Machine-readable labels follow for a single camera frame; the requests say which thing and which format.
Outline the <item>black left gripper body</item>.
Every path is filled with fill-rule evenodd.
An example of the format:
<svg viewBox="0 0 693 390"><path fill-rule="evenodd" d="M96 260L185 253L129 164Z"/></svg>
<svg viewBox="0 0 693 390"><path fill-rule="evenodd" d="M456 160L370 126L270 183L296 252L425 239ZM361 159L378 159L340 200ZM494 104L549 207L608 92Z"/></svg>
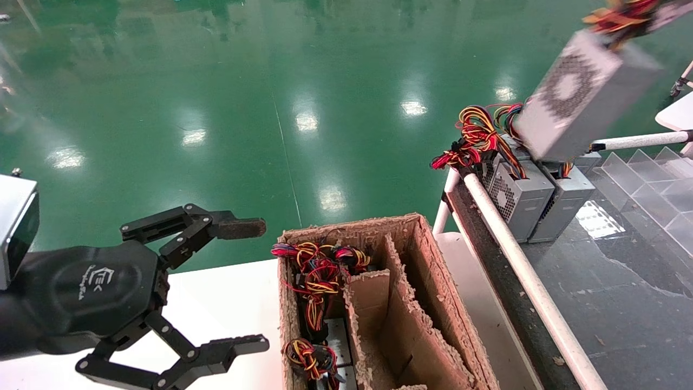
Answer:
<svg viewBox="0 0 693 390"><path fill-rule="evenodd" d="M74 354L101 341L127 349L167 295L159 255L136 241L30 252L14 279L14 353Z"/></svg>

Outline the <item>left gripper worn-pad finger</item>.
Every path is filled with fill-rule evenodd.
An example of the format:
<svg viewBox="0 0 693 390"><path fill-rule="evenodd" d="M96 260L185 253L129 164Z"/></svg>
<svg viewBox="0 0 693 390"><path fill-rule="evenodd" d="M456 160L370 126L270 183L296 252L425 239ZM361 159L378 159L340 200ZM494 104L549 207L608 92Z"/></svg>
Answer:
<svg viewBox="0 0 693 390"><path fill-rule="evenodd" d="M233 241L260 237L266 232L262 218L238 219L232 211L208 211L186 204L126 223L120 228L123 241L148 244L171 237L159 249L166 268L178 269L214 239Z"/></svg>

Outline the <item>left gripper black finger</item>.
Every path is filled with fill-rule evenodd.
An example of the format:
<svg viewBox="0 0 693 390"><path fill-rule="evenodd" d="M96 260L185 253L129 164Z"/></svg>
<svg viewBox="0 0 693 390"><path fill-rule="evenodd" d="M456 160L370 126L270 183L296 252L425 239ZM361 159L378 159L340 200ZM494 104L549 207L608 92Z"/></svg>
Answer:
<svg viewBox="0 0 693 390"><path fill-rule="evenodd" d="M110 359L119 348L132 341L135 335L153 331L179 357L170 368L156 373L121 365ZM270 343L263 335L247 335L215 339L194 346L160 311L126 325L123 331L102 339L96 348L76 365L76 371L92 382L124 389L186 389L205 376L227 373L235 358L262 353Z"/></svg>

